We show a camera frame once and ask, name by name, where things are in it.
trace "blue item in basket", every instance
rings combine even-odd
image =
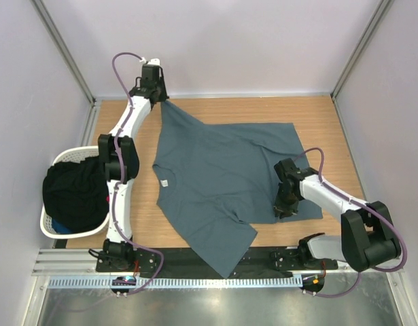
[[[65,226],[63,226],[62,224],[60,224],[54,219],[52,219],[52,228],[53,230],[55,230],[56,232],[60,234],[72,234],[73,233],[71,230],[69,230],[68,228],[66,228]]]

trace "metal frame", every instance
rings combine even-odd
[[[381,2],[378,4],[378,7],[373,13],[372,18],[370,19],[366,27],[366,30],[360,37],[360,40],[358,41],[358,44],[355,47],[355,50],[353,51],[351,57],[347,61],[347,64],[345,65],[345,68],[343,69],[341,76],[336,82],[334,90],[331,93],[332,100],[335,100],[337,98],[343,85],[345,84],[349,75],[351,74],[352,69],[354,68],[357,61],[360,59],[361,55],[364,53],[364,50],[367,48],[367,45],[372,39],[372,36],[374,35],[381,21],[384,19],[386,13],[388,12],[393,2],[394,0],[381,0]]]
[[[94,105],[92,106],[88,119],[86,120],[84,134],[82,140],[80,141],[80,146],[89,146],[92,143],[92,138],[94,137],[95,126],[99,118],[101,108],[101,100],[95,100]]]
[[[114,284],[117,276],[53,276],[48,284],[49,289],[122,289],[122,285]],[[136,278],[131,289],[143,286],[149,278]],[[255,278],[249,280],[227,278],[222,280],[210,279],[181,279],[181,278],[155,278],[146,289],[253,289],[253,288],[280,288],[302,287],[302,276],[293,275],[289,278]]]
[[[171,98],[249,98],[249,97],[306,97],[330,96],[329,92],[269,92],[269,93],[210,93],[210,94],[169,94]],[[119,101],[126,100],[123,96],[98,96],[96,100]]]
[[[38,325],[41,309],[46,298],[46,290],[49,280],[49,276],[40,276],[35,279],[35,285],[24,316],[24,326]]]
[[[58,28],[56,27],[55,23],[53,22],[52,17],[50,16],[47,8],[45,7],[42,0],[31,0],[33,7],[35,8],[36,12],[38,13],[39,18],[43,22],[47,32],[49,32],[54,45],[62,55],[63,60],[68,66],[71,74],[74,76],[76,82],[79,84],[82,92],[85,94],[85,97],[88,99],[91,105],[94,105],[94,96],[90,91],[88,84],[85,82],[85,79],[80,72],[79,68],[77,67],[73,56],[71,55],[70,51],[68,50],[67,45],[64,42],[64,39],[59,33]]]
[[[390,268],[397,265],[398,259],[393,259],[380,267]],[[102,273],[95,270],[97,259],[91,256],[86,249],[40,249],[32,276],[64,276],[64,275],[132,275],[131,272]],[[321,270],[294,270],[293,274],[319,274]],[[333,273],[357,273],[347,263],[339,261],[337,270],[327,270]],[[376,273],[374,270],[366,270],[364,273]]]
[[[418,325],[417,303],[413,301],[411,284],[405,273],[387,273],[393,298],[404,325]]]

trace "white laundry basket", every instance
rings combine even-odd
[[[85,158],[89,158],[91,156],[98,156],[99,148],[98,146],[85,146],[85,147],[76,147],[72,149],[68,149],[67,151],[63,151],[59,154],[53,161],[53,165],[57,162],[76,162],[80,163]],[[105,220],[102,224],[88,232],[82,233],[73,233],[73,234],[59,234],[56,232],[52,227],[52,218],[46,214],[46,210],[43,205],[43,209],[41,212],[41,231],[48,236],[49,238],[53,239],[74,239],[74,238],[81,238],[84,236],[92,236],[93,234],[102,232],[103,230],[107,229],[107,225],[109,223],[109,214],[106,215]]]

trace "white wall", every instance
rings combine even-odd
[[[85,100],[27,0],[0,0],[0,325],[19,325],[40,247],[41,187],[79,144]]]
[[[44,2],[94,95],[123,96],[122,51],[159,57],[171,94],[330,92],[379,0]]]
[[[405,238],[418,297],[418,0],[394,2],[337,102],[366,195]]]

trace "black garment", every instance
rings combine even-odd
[[[109,212],[108,195],[98,156],[80,163],[56,163],[48,169],[43,182],[47,215],[73,233],[101,225]]]

